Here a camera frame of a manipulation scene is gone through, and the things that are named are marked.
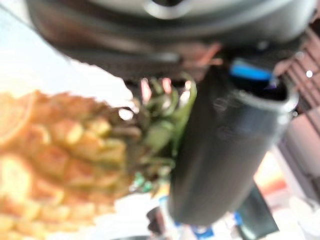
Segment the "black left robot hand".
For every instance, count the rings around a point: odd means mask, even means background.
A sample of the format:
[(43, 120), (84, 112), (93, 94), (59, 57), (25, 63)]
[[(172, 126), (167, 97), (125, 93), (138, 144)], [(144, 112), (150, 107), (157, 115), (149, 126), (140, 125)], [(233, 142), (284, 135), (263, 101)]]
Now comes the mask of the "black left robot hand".
[(249, 194), (299, 101), (274, 75), (293, 56), (314, 0), (29, 0), (37, 32), (61, 53), (135, 86), (181, 73), (197, 94), (178, 147), (169, 212), (208, 225)]

